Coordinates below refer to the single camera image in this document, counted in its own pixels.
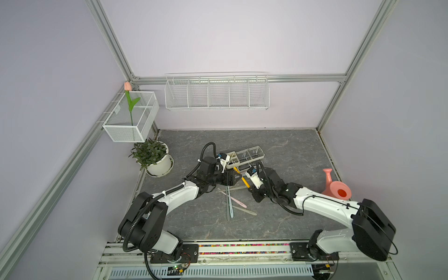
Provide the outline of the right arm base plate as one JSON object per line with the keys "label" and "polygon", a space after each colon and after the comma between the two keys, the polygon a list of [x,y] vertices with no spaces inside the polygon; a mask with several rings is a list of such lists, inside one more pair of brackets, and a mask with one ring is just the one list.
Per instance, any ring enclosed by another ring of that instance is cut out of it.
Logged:
{"label": "right arm base plate", "polygon": [[316,245],[309,245],[308,242],[292,242],[289,244],[294,261],[338,261],[339,254],[325,253]]}

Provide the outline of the yellow toothbrush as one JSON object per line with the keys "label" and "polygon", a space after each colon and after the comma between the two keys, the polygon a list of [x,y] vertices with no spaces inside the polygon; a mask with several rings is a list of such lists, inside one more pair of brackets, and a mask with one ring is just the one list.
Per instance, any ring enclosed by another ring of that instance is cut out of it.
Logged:
{"label": "yellow toothbrush", "polygon": [[237,173],[240,175],[240,177],[241,177],[241,181],[244,182],[245,186],[249,189],[249,188],[250,188],[250,185],[249,185],[248,182],[246,181],[245,177],[241,174],[241,172],[239,171],[239,169],[238,169],[237,167],[234,167],[233,170],[234,170],[235,172],[237,172]]}

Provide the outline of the light blue toothbrush vertical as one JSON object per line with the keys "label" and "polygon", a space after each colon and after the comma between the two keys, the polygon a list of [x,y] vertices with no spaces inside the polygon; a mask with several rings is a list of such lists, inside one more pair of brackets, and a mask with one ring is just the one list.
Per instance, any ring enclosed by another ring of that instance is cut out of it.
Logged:
{"label": "light blue toothbrush vertical", "polygon": [[228,207],[229,207],[229,215],[230,218],[233,219],[234,218],[234,213],[233,213],[233,206],[232,206],[232,199],[231,199],[231,192],[230,192],[230,187],[226,186],[226,191],[227,191],[227,200],[228,200]]}

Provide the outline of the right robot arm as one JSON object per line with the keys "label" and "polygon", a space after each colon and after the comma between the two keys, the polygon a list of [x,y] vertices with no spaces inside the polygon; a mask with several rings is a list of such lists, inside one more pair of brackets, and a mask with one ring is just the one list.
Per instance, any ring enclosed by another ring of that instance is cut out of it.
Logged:
{"label": "right robot arm", "polygon": [[375,261],[386,261],[391,249],[396,248],[396,228],[372,200],[346,201],[300,184],[285,183],[274,169],[261,165],[250,168],[244,176],[258,203],[268,198],[290,214],[302,217],[313,212],[344,225],[342,230],[316,230],[308,242],[294,243],[294,260],[337,260],[340,252],[358,252]]}

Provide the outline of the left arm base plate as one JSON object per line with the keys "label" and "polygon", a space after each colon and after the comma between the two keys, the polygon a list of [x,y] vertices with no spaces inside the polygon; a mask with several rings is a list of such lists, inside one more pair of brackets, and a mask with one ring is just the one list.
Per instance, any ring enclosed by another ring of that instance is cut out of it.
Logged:
{"label": "left arm base plate", "polygon": [[199,257],[199,244],[184,243],[168,254],[157,251],[150,257],[151,264],[196,263]]}

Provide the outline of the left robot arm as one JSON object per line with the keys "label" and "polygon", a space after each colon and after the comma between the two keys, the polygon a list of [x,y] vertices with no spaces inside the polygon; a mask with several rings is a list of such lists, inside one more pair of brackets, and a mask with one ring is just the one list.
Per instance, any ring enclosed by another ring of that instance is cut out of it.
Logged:
{"label": "left robot arm", "polygon": [[231,158],[229,153],[217,153],[216,144],[209,142],[203,147],[198,164],[181,184],[157,194],[138,194],[118,228],[118,234],[124,238],[122,250],[157,251],[179,259],[183,241],[163,230],[167,214],[212,192],[218,185],[234,186],[240,175],[227,168]]}

